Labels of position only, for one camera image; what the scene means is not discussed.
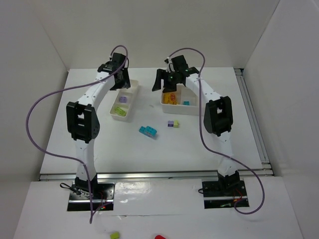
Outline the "light green lego brick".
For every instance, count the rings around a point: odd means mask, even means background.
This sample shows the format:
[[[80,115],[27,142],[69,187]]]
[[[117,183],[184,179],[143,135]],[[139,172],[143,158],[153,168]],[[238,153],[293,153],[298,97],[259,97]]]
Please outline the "light green lego brick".
[[[114,108],[114,111],[115,111],[115,112],[121,112],[122,109],[121,109],[120,107],[115,107],[115,108]]]

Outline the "large white divided container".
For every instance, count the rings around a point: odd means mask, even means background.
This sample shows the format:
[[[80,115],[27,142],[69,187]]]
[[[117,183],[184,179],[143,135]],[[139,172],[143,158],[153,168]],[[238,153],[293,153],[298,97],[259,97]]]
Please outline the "large white divided container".
[[[162,111],[168,114],[176,114],[176,115],[191,115],[198,116],[199,115],[199,100],[194,92],[192,92],[189,88],[184,85],[177,85],[177,91],[173,92],[176,95],[177,105],[164,104],[163,103],[163,95],[167,93],[161,94],[161,106]],[[189,101],[190,105],[186,106],[183,104],[184,101]]]

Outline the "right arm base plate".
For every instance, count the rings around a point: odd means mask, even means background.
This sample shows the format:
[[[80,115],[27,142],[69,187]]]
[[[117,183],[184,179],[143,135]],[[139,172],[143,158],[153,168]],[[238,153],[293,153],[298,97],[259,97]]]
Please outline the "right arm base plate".
[[[226,191],[219,188],[217,181],[203,181],[202,188],[198,189],[198,193],[203,195],[205,209],[233,208],[235,203],[237,203],[237,208],[249,207],[243,180],[237,186]]]

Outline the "teal lego brick stack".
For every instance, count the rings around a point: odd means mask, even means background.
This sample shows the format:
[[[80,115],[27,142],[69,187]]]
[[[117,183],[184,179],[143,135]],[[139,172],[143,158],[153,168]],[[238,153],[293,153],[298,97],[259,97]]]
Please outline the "teal lego brick stack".
[[[155,138],[157,135],[157,130],[150,126],[146,126],[146,127],[141,126],[139,129],[139,132],[151,138]]]

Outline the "green lego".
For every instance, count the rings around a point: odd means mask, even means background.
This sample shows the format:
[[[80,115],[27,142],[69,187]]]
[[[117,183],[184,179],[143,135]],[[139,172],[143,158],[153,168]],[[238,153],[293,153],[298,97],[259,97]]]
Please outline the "green lego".
[[[174,128],[179,128],[179,121],[175,120],[173,124]]]

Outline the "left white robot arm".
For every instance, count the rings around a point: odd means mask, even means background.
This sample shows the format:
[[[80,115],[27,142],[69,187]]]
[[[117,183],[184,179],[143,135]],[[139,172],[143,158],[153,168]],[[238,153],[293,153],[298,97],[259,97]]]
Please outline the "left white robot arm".
[[[75,102],[66,106],[67,129],[75,140],[76,158],[81,160],[77,168],[75,187],[88,192],[97,185],[97,172],[94,166],[94,140],[100,131],[97,109],[109,91],[130,88],[126,56],[114,52],[110,60],[98,70],[95,84]]]

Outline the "small purple lego brick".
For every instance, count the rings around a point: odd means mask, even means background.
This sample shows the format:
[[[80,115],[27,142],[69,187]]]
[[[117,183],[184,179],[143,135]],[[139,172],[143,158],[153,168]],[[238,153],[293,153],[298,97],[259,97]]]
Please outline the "small purple lego brick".
[[[168,127],[173,127],[173,126],[174,126],[174,121],[169,120],[169,121],[167,122],[167,126],[168,126]]]

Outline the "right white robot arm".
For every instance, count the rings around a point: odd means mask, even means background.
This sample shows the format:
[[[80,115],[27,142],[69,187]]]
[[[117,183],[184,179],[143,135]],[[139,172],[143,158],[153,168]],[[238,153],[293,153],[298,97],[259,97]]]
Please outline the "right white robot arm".
[[[217,93],[200,75],[195,67],[189,67],[183,55],[167,57],[164,62],[167,68],[158,69],[152,91],[162,90],[171,93],[182,84],[191,90],[199,99],[200,129],[211,135],[217,147],[218,187],[221,191],[229,191],[239,180],[237,167],[230,157],[233,155],[230,133],[233,125],[231,99]]]

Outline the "purple lego plate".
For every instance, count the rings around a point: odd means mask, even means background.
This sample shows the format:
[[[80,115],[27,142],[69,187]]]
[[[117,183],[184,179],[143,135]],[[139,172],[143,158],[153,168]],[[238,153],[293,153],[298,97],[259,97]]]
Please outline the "purple lego plate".
[[[121,97],[119,98],[119,102],[120,102],[121,104],[126,104],[126,103],[128,102],[128,98],[127,98],[126,96],[121,96]]]

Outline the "green lego plate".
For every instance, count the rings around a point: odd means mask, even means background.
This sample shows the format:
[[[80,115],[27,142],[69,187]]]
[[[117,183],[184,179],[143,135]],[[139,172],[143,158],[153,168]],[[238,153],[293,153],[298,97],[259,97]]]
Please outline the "green lego plate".
[[[127,112],[125,110],[122,110],[121,108],[117,109],[116,112],[122,117],[125,117],[127,115]]]

